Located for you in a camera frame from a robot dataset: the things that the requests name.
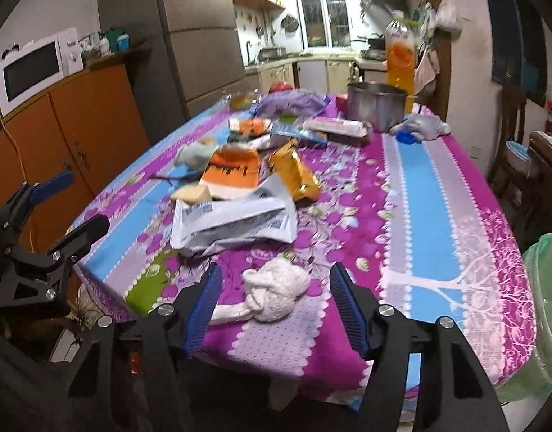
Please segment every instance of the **green trash can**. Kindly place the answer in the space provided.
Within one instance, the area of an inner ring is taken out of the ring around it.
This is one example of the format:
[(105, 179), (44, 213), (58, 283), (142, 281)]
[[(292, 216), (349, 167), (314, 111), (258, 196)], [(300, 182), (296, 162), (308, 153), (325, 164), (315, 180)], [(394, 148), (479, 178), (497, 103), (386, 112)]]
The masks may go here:
[(496, 387), (501, 402), (541, 396), (552, 390), (552, 234), (540, 237), (524, 253), (536, 311), (536, 346), (528, 361)]

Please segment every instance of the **gray refrigerator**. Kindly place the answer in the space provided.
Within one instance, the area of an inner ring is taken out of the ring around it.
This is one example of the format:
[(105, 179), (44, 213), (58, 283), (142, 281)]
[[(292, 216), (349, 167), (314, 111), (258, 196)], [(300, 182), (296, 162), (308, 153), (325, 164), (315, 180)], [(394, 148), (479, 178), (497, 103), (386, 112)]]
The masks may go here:
[(98, 0), (102, 31), (143, 50), (126, 62), (146, 134), (157, 143), (225, 94), (246, 91), (232, 0)]

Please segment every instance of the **gold snack wrapper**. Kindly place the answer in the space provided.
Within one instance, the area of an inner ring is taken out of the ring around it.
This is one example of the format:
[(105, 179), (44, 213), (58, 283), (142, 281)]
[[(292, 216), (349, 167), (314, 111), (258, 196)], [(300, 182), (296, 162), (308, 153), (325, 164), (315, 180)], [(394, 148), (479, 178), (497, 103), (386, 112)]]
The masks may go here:
[(300, 159), (296, 150), (297, 145), (296, 140), (288, 141), (266, 161), (270, 172), (276, 172), (280, 176), (295, 202), (305, 198), (316, 201), (320, 197), (320, 183)]

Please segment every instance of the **screw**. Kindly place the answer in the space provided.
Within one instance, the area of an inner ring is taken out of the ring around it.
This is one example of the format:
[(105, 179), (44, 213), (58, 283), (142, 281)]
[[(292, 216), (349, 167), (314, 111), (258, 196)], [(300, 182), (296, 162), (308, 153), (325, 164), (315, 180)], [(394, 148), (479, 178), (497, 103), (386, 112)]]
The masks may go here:
[(380, 312), (380, 315), (384, 317), (391, 317), (392, 315), (394, 315), (394, 307), (388, 304), (384, 304), (378, 307), (378, 312)]
[(167, 317), (172, 312), (174, 312), (174, 305), (171, 303), (163, 303), (160, 307), (158, 307), (158, 313), (163, 317)]
[(108, 328), (112, 324), (112, 317), (104, 315), (98, 319), (98, 326), (101, 328)]
[(442, 325), (444, 328), (451, 328), (454, 326), (454, 320), (452, 320), (450, 317), (442, 317), (439, 320), (440, 325)]

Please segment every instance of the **microwave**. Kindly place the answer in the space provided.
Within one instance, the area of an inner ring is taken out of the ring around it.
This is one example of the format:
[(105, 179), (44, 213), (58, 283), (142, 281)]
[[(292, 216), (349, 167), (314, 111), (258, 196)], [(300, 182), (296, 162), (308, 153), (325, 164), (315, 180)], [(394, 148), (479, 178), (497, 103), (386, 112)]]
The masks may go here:
[(0, 110), (5, 116), (33, 95), (84, 69), (76, 28), (30, 42), (0, 62)]

